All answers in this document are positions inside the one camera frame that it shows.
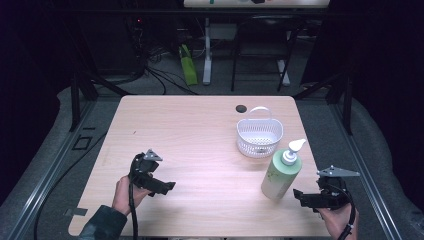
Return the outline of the green bag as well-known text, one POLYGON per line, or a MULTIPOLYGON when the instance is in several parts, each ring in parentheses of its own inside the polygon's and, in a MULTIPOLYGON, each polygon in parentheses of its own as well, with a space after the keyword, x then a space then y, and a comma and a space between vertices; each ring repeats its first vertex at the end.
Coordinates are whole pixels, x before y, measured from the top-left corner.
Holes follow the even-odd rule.
POLYGON ((185 44, 179 46, 179 56, 186 84, 189 86, 197 85, 198 78, 196 67, 194 65, 191 52, 185 44))

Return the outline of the black metal frame stand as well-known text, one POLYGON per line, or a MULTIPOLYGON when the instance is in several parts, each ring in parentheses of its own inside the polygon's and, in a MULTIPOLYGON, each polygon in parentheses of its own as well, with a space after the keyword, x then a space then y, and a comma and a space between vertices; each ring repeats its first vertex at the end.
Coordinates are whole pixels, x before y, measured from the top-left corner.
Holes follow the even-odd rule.
POLYGON ((99 93, 95 89, 94 83, 98 83, 106 87, 121 97, 129 95, 129 92, 107 81, 98 73, 94 73, 93 71, 89 70, 75 71, 73 77, 70 80, 72 112, 70 132, 73 132, 81 121, 80 93, 82 93, 88 101, 96 101, 99 97, 99 93))
POLYGON ((352 135, 351 129, 351 110, 352 110, 352 87, 353 80, 351 78, 352 70, 343 69, 342 71, 326 78, 323 81, 314 83, 312 86, 307 87, 305 90, 294 96, 295 100, 301 100, 307 96, 315 93, 319 89, 329 86, 330 90, 328 91, 325 99, 328 104, 337 104, 340 99, 343 99, 343 108, 342 108, 342 126, 345 131, 352 135))

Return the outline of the black metal chair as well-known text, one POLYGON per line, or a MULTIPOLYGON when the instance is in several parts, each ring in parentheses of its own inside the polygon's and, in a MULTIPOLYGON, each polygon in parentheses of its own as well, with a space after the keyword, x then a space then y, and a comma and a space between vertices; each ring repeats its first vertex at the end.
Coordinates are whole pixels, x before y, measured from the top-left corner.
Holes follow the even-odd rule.
POLYGON ((306 21, 295 15, 255 15, 237 26, 232 55, 231 90, 237 75, 279 76, 277 90, 286 84, 294 45, 306 21))

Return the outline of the person's left hand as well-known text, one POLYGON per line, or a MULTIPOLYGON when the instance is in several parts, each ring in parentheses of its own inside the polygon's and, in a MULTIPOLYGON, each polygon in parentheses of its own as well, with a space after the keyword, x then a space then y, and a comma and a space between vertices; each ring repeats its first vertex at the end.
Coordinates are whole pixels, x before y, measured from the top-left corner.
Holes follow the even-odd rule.
MULTIPOLYGON (((112 202, 112 208, 118 212, 128 216, 131 213, 130 197, 129 197, 130 179, 128 176, 123 176, 117 183, 115 194, 112 202)), ((143 188, 133 188, 134 207, 137 208, 142 200, 150 193, 149 190, 143 188)))

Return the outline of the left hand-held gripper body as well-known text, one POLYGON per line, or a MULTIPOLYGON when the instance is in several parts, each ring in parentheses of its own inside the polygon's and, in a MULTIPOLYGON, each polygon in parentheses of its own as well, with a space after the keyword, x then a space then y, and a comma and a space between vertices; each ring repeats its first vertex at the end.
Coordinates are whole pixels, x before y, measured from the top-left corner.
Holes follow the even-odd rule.
POLYGON ((138 188, 160 191, 162 182, 152 176, 152 173, 159 167, 159 161, 162 161, 162 158, 152 149, 146 153, 137 154, 131 163, 130 182, 138 188))

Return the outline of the white plastic basket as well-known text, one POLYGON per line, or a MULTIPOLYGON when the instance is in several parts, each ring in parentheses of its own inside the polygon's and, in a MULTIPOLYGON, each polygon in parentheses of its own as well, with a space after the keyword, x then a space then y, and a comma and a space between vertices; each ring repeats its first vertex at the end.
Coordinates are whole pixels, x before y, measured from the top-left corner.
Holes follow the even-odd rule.
POLYGON ((284 134, 283 124, 265 106, 257 106, 237 125, 237 147, 251 158, 265 158, 274 153, 284 134))

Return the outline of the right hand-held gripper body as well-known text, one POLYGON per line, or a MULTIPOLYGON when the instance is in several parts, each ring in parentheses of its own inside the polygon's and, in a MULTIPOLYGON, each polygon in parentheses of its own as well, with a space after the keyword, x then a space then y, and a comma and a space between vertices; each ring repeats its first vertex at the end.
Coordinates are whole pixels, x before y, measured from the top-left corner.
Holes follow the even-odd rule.
POLYGON ((348 203, 352 203, 352 197, 347 189, 345 177, 359 177, 360 173, 330 165, 328 168, 317 172, 317 180, 321 201, 319 208, 337 210, 348 203))

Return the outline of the green pump bottle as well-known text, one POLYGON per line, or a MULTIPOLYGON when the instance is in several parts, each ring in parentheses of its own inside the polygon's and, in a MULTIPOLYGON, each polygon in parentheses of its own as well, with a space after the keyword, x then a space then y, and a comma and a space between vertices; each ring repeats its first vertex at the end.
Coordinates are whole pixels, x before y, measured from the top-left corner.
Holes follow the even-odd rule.
POLYGON ((262 193, 271 200, 280 200, 302 169, 298 152, 305 139, 291 141, 286 149, 276 151, 261 184, 262 193))

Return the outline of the person's right hand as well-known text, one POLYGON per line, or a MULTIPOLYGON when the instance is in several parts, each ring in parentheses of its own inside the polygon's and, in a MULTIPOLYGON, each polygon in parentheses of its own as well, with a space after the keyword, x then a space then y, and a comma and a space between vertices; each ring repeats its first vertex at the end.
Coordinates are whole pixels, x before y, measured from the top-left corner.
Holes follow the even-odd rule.
MULTIPOLYGON (((320 213, 322 219, 325 222, 325 226, 333 240, 338 240, 342 234, 344 228, 349 223, 351 205, 346 204, 342 208, 337 210, 329 210, 327 208, 318 208, 317 211, 320 213)), ((358 223, 359 223, 359 212, 356 212, 355 221, 353 223, 353 229, 351 233, 345 238, 345 240, 357 240, 358 239, 358 223)))

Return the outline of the white desk leg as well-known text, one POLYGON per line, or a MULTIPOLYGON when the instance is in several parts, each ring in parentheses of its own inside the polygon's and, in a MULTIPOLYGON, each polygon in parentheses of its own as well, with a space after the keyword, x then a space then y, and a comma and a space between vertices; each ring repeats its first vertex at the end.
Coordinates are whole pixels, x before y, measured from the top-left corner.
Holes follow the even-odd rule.
POLYGON ((205 19, 205 60, 204 60, 204 71, 203 71, 203 84, 209 85, 211 83, 212 73, 212 56, 211 56, 211 39, 210 39, 210 22, 209 19, 205 19))

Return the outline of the grey tape strip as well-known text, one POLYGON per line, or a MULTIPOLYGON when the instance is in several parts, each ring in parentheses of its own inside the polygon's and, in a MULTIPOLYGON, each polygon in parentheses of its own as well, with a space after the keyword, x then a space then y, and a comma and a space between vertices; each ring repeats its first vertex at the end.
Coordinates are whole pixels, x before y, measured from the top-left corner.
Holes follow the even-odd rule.
POLYGON ((84 208, 68 208, 65 210, 64 215, 73 217, 73 216, 85 216, 87 209, 84 208))

